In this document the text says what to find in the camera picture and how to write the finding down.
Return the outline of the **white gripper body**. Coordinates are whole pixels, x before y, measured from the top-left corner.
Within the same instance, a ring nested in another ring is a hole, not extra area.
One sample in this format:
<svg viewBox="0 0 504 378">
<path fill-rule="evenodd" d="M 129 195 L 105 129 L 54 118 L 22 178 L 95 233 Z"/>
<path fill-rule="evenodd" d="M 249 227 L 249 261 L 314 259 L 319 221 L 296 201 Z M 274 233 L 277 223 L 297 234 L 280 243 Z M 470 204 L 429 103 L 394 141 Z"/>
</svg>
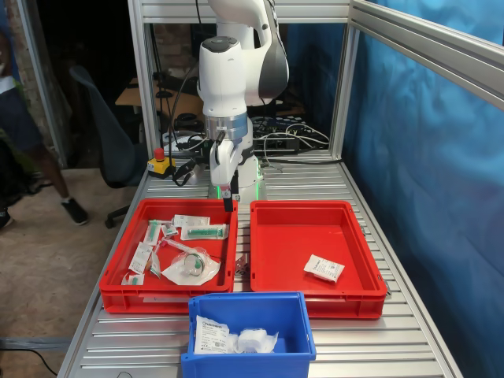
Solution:
<svg viewBox="0 0 504 378">
<path fill-rule="evenodd" d="M 231 140 L 215 142 L 209 154 L 210 178 L 213 186 L 229 190 L 239 163 L 239 147 Z"/>
</svg>

